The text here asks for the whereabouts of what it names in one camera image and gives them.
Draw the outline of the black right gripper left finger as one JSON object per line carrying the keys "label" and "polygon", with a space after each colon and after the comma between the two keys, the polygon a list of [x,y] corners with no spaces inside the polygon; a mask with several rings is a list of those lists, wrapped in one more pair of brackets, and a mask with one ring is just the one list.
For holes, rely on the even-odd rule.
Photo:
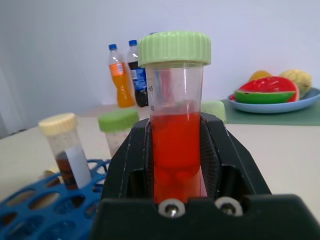
{"label": "black right gripper left finger", "polygon": [[111,158],[101,199],[152,199],[154,156],[151,122],[138,121]]}

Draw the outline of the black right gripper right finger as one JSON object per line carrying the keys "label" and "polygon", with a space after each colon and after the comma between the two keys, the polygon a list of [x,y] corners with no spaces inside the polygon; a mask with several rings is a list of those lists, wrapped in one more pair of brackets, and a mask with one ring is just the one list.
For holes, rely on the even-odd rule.
{"label": "black right gripper right finger", "polygon": [[200,166],[209,198],[270,195],[250,152],[215,115],[200,116]]}

